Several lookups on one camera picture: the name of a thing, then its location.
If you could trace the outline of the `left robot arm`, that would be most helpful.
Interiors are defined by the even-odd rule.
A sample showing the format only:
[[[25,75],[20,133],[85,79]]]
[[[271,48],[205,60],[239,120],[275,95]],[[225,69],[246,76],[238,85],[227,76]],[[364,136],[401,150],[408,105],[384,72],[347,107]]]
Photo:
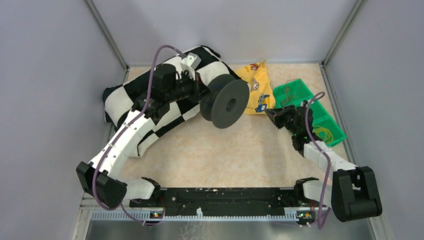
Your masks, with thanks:
[[[137,78],[122,85],[108,89],[105,118],[115,127],[115,135],[89,163],[81,162],[76,172],[84,191],[93,196],[100,207],[112,211],[123,201],[141,199],[147,206],[154,207],[160,202],[160,193],[155,190],[158,184],[150,178],[140,178],[129,182],[118,180],[125,161],[141,154],[157,139],[157,134],[170,131],[175,126],[193,118],[198,106],[183,111],[177,102],[158,122],[146,118],[139,110],[131,109],[131,99],[124,98],[132,90],[145,93],[148,90],[150,72],[146,71]]]

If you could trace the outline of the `green three-compartment plastic bin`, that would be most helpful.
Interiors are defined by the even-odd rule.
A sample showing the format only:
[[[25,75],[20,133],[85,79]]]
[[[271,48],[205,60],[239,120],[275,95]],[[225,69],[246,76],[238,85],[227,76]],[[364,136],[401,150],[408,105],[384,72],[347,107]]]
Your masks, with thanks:
[[[294,105],[299,107],[309,101],[314,94],[300,78],[288,80],[285,84],[273,89],[276,108]],[[334,147],[347,138],[340,126],[319,101],[315,101],[309,112],[313,116],[312,132],[320,137],[327,146]]]

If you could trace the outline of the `grey plastic cable spool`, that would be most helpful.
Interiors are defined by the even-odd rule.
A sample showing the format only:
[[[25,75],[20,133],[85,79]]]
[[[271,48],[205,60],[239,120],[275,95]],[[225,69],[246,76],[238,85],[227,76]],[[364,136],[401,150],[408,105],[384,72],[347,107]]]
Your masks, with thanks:
[[[210,93],[199,104],[201,116],[218,129],[232,126],[247,107],[248,83],[231,74],[222,74],[215,77],[208,88]]]

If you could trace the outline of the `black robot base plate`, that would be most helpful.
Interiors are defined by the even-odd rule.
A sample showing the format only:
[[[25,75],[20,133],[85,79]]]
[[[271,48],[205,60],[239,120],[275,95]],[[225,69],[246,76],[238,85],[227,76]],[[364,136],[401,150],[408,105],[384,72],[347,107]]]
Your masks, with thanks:
[[[131,200],[129,206],[165,210],[167,217],[194,216],[198,210],[206,217],[274,217],[292,208],[317,210],[319,203],[292,187],[169,187],[155,190],[150,199]]]

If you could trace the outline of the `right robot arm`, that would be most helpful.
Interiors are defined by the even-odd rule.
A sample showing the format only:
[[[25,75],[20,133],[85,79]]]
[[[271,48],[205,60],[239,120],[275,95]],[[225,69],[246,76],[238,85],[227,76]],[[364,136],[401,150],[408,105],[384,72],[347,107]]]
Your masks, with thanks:
[[[293,200],[307,206],[312,200],[329,207],[341,222],[378,217],[383,206],[374,171],[355,165],[337,153],[313,132],[313,111],[308,106],[289,105],[265,110],[271,122],[291,133],[293,148],[325,173],[325,180],[296,181]]]

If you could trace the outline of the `aluminium front rail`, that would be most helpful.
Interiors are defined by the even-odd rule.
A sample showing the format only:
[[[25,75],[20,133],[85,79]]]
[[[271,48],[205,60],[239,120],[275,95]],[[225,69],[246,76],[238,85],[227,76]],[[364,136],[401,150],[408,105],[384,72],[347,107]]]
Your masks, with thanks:
[[[291,208],[283,216],[166,216],[159,208],[104,210],[85,195],[74,240],[390,240],[381,217],[340,222],[329,214],[318,228],[318,209]]]

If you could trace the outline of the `yellow cartoon print cloth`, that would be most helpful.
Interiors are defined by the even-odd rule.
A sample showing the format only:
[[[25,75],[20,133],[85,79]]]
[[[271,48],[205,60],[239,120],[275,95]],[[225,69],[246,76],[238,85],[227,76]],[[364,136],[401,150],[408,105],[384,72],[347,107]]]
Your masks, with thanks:
[[[249,99],[244,114],[264,115],[266,109],[276,106],[266,62],[251,63],[235,71],[249,86]]]

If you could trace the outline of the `black white checkered pillow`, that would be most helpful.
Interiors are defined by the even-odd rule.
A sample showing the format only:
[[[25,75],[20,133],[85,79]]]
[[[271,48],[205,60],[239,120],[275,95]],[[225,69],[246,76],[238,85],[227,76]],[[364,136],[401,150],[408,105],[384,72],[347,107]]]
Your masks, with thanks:
[[[208,46],[199,45],[186,50],[184,53],[186,55],[193,53],[200,57],[201,62],[195,70],[200,73],[202,80],[210,82],[222,74],[230,74],[236,79],[241,78],[221,60],[221,56],[217,52]],[[108,87],[103,91],[102,100],[104,103],[105,121],[113,124],[115,130],[118,130],[124,123],[128,111],[132,108],[137,97],[147,92],[149,75],[150,70],[147,70],[131,81]],[[135,158],[142,157],[147,148],[159,138],[178,125],[195,117],[199,112],[200,105],[186,99],[171,103],[169,112],[165,114],[152,130],[143,136],[130,156]]]

